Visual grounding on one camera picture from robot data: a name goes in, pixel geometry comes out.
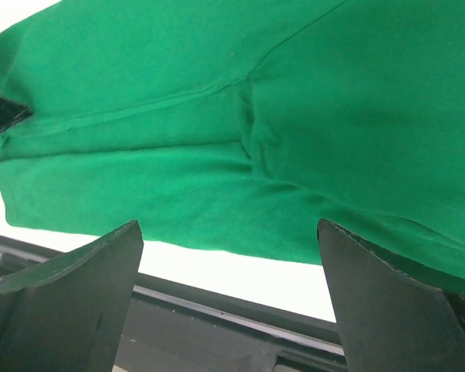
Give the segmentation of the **green t shirt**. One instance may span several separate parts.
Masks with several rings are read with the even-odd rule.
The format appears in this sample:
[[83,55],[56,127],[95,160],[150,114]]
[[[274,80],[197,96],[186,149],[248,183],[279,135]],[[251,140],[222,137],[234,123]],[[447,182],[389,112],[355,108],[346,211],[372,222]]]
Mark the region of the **green t shirt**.
[[0,33],[8,224],[465,279],[465,1],[62,1]]

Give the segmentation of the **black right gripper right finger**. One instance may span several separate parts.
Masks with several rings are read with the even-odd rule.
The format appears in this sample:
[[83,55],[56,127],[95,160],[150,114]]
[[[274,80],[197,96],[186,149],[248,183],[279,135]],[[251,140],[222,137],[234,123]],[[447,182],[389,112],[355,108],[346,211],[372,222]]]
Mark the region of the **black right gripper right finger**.
[[321,219],[319,250],[351,371],[465,371],[465,280]]

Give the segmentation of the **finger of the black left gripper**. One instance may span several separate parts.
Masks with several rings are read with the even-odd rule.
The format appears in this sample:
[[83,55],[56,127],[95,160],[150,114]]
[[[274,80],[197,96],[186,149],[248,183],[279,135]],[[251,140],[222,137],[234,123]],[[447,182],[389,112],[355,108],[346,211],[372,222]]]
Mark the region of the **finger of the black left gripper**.
[[0,133],[33,116],[23,104],[0,97]]

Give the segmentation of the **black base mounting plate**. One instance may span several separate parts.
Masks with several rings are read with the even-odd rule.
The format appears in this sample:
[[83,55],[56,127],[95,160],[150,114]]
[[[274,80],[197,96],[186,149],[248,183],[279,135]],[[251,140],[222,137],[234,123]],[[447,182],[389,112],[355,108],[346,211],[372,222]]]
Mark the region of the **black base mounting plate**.
[[[1,237],[36,262],[62,254]],[[0,267],[0,277],[8,273]],[[345,371],[347,365],[327,322],[138,272],[114,369]]]

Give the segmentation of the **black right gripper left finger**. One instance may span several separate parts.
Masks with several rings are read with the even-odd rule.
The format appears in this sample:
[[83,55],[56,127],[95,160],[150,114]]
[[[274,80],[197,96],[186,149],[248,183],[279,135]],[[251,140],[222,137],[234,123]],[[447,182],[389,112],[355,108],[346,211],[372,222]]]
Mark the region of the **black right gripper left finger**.
[[0,371],[110,371],[143,253],[138,222],[34,261],[0,237]]

